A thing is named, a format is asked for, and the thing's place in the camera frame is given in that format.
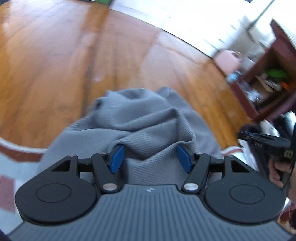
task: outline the wooden cabinet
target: wooden cabinet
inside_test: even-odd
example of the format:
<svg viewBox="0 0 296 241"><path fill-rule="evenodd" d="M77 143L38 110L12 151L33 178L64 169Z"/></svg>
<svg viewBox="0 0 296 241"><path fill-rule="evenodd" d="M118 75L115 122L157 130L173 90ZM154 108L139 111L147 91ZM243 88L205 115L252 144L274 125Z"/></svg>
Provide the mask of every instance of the wooden cabinet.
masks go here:
<svg viewBox="0 0 296 241"><path fill-rule="evenodd" d="M291 39L277 22L273 20L271 27L276 35L276 41L248 72L231 84L240 104L247 115L255 122L264 119L272 121L282 113L291 110L296 102L296 50ZM251 87L260 85L255 76L261 75L263 70L268 69L284 69L289 75L289 89L283 88L281 91L274 92L262 103L255 106L243 91L242 85L244 82Z"/></svg>

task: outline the black circular pad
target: black circular pad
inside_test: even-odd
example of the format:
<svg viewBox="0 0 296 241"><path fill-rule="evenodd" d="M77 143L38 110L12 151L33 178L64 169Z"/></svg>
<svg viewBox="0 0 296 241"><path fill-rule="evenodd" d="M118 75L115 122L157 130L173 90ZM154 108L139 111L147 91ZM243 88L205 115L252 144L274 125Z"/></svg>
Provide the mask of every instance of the black circular pad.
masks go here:
<svg viewBox="0 0 296 241"><path fill-rule="evenodd" d="M256 224L276 218L284 193L255 172L233 173L212 183L205 192L209 208L233 222Z"/></svg>
<svg viewBox="0 0 296 241"><path fill-rule="evenodd" d="M61 202L71 195L71 188L60 183L51 183L40 187L36 196L43 202Z"/></svg>
<svg viewBox="0 0 296 241"><path fill-rule="evenodd" d="M61 224L84 215L96 198L94 187L75 174L44 171L20 187L15 203L26 221Z"/></svg>

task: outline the green object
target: green object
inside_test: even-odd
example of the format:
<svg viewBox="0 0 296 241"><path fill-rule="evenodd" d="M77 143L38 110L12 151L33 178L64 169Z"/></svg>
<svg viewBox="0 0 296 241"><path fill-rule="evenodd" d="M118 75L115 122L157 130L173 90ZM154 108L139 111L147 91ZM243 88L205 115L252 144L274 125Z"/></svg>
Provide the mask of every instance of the green object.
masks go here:
<svg viewBox="0 0 296 241"><path fill-rule="evenodd" d="M111 3L111 0L96 0L96 2L109 5Z"/></svg>
<svg viewBox="0 0 296 241"><path fill-rule="evenodd" d="M285 71L282 70L278 70L278 69L269 69L268 71L266 71L266 73L276 79L287 79L288 75Z"/></svg>

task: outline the blue gripper pad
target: blue gripper pad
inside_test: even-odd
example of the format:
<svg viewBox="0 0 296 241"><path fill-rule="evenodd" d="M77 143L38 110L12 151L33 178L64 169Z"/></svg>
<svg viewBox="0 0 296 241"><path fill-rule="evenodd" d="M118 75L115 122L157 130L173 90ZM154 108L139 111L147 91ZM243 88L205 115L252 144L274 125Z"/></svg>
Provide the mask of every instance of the blue gripper pad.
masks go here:
<svg viewBox="0 0 296 241"><path fill-rule="evenodd" d="M180 146L177 146L177 158L186 173L190 173L192 169L192 163L190 161L190 155Z"/></svg>
<svg viewBox="0 0 296 241"><path fill-rule="evenodd" d="M122 162L124 160L124 146L120 145L119 149L113 154L111 163L110 163L110 172L115 174L118 172Z"/></svg>

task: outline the logo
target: logo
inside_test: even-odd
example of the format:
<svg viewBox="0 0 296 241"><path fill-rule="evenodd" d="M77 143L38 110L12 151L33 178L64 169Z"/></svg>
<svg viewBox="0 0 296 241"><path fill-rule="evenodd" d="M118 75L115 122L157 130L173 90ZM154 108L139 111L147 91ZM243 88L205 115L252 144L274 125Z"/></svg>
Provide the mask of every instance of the logo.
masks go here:
<svg viewBox="0 0 296 241"><path fill-rule="evenodd" d="M261 148L263 147L263 145L262 145L261 143L258 143L258 142L255 142L255 145L256 145L256 146L259 146L259 147L261 147Z"/></svg>
<svg viewBox="0 0 296 241"><path fill-rule="evenodd" d="M147 188L146 191L147 192L153 192L155 189L154 188Z"/></svg>

